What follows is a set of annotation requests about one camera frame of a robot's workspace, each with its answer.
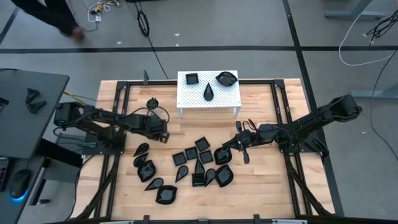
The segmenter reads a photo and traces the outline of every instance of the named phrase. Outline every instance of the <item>gray desk surface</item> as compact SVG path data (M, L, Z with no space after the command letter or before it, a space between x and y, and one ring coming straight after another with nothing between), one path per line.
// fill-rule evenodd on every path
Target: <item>gray desk surface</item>
M32 191L32 188L35 184L35 181L40 173L41 167L43 166L45 158L42 156L34 156L29 159L15 159L12 167L10 167L10 176L7 181L6 188L3 192L0 192L0 223L17 223L24 207L29 198L29 195ZM32 176L29 181L28 193L25 198L21 201L13 201L9 188L11 184L11 180L14 177L14 174L21 169L25 169L27 167L28 170L31 171Z
M29 158L35 152L69 81L67 75L7 70L0 72L0 97L9 101L0 112L0 156ZM37 114L25 105L27 89L46 100Z

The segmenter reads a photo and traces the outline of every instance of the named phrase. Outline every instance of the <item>computer mouse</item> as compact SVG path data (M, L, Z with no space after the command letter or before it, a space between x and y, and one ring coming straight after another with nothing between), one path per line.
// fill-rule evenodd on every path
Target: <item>computer mouse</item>
M11 180L10 195L12 198L22 197L28 186L30 180L30 171L23 169L18 171Z

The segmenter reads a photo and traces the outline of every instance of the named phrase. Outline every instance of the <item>floor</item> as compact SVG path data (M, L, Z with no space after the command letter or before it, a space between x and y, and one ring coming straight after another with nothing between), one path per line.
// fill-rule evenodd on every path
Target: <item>floor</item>
M96 1L83 0L86 6ZM326 10L350 10L354 0L289 0L301 46L339 46L350 21L324 18ZM86 9L79 0L70 0L81 26L87 22ZM391 15L395 0L374 1L369 10ZM156 47L266 45L293 46L282 1L278 0L168 0L142 3L150 22L150 38ZM15 9L12 2L0 2L0 30ZM3 42L2 49L77 49L149 47L134 20L133 4L111 7L105 12L97 31L86 34L86 42L75 44L57 29L19 11ZM364 34L378 21L359 21L345 45L368 45ZM398 28L393 27L373 45L397 45ZM349 63L383 58L390 51L343 52ZM240 78L301 78L294 51L186 51L158 52L170 78L182 70L238 70ZM342 64L338 52L304 52L308 75L317 105L351 90L371 90L383 62L362 67ZM76 95L96 98L101 80L142 79L147 70L151 79L164 79L152 52L113 53L41 53L0 54L0 68L18 68L70 76L67 90ZM383 90L398 80L393 58L385 69L377 89ZM357 100L363 107L361 116L349 123L332 123L325 127L333 169L343 209L347 217L398 219L398 162L389 148L372 132L369 120L370 100ZM394 126L397 104L393 100L374 100L376 129L398 151ZM49 125L45 138L54 141ZM80 134L71 130L70 134ZM20 223L43 223L63 220L69 214L73 184L48 182L43 198L52 203L27 207Z

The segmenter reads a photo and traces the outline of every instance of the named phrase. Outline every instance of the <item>desk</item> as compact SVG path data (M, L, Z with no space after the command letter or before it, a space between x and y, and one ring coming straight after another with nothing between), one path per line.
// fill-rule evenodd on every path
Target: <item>desk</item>
M308 108L300 79L285 79L284 82L293 120L306 115ZM101 82L96 104L98 108L112 110L116 83L117 81ZM186 164L190 174L174 183L178 167L174 166L172 154L194 146L197 139L205 136L214 152L236 134L236 120L251 118L257 125L277 122L270 85L240 84L240 90L242 107L236 119L231 113L232 109L187 110L181 119L176 108L176 85L131 87L127 114L145 106L149 98L156 97L170 113L170 139L167 144L163 144L136 134L127 134L126 150L119 164L112 220L142 220L144 215L150 215L151 220L252 219L253 214L260 214L261 218L294 217L284 157L276 143L249 148L249 164L244 164L240 152L232 150L233 159L229 166L234 172L234 180L222 189L215 181L206 188L192 187L190 174L194 170L194 160ZM119 105L122 105L123 99L119 99ZM278 99L282 105L282 97L279 96ZM284 113L282 111L282 117L287 122ZM150 145L147 159L152 159L157 167L155 177L161 177L165 184L178 188L177 199L171 205L157 204L157 191L144 191L150 181L141 183L137 176L137 169L132 164L133 154L143 142ZM309 189L333 213L331 195L319 155L306 152L301 153L301 158ZM103 156L95 156L81 171L72 217L82 212L97 191L102 162ZM214 162L204 166L206 170L218 167ZM297 193L301 211L304 211L298 187ZM105 214L107 198L106 192L101 215Z

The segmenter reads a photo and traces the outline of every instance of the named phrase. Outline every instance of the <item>white cable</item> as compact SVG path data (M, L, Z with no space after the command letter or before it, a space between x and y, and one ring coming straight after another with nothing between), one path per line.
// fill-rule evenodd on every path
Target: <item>white cable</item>
M343 62L345 65L348 65L348 66L361 66L361 65L367 65L367 64L370 64L370 63L381 62L381 61L383 61L383 60L386 60L386 59L391 58L391 56L392 56L392 55L390 55L390 56L385 57L385 58L383 58L383 59L374 60L374 61L371 61L371 62L359 63L359 64L348 64L348 63L346 63L346 62L341 58L341 46L343 45L344 41L346 41L347 36L348 36L349 32L351 31L351 29L353 28L355 22L359 19L359 17L361 17L362 13L363 13L369 6L370 6L370 4L369 4L368 6L366 6L366 8L365 8L361 13L359 13L358 17L354 20L353 24L352 24L351 27L348 29L346 36L344 37L343 41L341 42L340 46L338 47L338 55L339 55L339 57L340 57L341 62Z

